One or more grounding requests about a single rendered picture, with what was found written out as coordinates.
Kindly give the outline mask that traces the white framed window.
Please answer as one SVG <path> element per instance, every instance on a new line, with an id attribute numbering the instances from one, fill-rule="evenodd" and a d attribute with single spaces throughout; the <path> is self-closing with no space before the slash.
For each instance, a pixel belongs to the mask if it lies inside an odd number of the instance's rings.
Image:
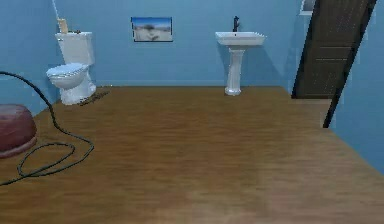
<path id="1" fill-rule="evenodd" d="M 300 12 L 302 16 L 311 16 L 315 6 L 316 0 L 301 0 Z"/>

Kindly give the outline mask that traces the white toilet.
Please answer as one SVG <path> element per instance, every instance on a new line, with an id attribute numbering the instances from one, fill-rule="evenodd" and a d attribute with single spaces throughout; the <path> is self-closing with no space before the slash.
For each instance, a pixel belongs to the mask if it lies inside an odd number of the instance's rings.
<path id="1" fill-rule="evenodd" d="M 59 89 L 60 99 L 64 105 L 78 104 L 96 91 L 96 85 L 90 76 L 90 69 L 95 63 L 93 33 L 57 33 L 55 38 L 64 63 L 49 68 L 46 75 Z"/>

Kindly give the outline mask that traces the dark brown room door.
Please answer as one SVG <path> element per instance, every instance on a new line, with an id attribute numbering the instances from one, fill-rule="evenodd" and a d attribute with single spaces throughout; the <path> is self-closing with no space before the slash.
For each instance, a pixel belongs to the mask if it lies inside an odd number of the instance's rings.
<path id="1" fill-rule="evenodd" d="M 377 0 L 316 0 L 291 97 L 329 99 L 330 126 Z"/>

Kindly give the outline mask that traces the framed landscape picture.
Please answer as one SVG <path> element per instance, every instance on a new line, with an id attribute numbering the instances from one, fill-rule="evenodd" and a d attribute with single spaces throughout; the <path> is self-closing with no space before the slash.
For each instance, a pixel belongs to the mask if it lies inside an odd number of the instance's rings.
<path id="1" fill-rule="evenodd" d="M 132 33 L 135 42 L 172 42 L 171 17 L 132 17 Z"/>

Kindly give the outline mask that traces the dark red round vacuum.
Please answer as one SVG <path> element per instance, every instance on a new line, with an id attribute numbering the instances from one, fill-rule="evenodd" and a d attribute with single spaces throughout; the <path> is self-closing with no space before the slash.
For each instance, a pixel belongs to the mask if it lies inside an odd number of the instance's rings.
<path id="1" fill-rule="evenodd" d="M 32 113 L 20 104 L 0 104 L 0 159 L 29 150 L 37 142 Z"/>

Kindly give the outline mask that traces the white pedestal sink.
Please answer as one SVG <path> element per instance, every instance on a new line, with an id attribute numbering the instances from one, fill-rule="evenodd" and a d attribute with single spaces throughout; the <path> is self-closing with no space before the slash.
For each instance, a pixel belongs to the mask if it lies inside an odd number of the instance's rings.
<path id="1" fill-rule="evenodd" d="M 215 37 L 220 45 L 229 49 L 230 53 L 225 94 L 229 96 L 240 95 L 243 55 L 249 48 L 262 46 L 266 36 L 258 32 L 216 32 Z"/>

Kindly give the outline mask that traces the tan bottle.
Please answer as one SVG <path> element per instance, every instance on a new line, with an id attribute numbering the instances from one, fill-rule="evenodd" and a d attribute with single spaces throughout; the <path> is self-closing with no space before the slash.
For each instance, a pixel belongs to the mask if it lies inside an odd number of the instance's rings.
<path id="1" fill-rule="evenodd" d="M 64 18 L 58 18 L 57 21 L 60 32 L 63 34 L 67 34 L 69 32 L 67 21 Z"/>

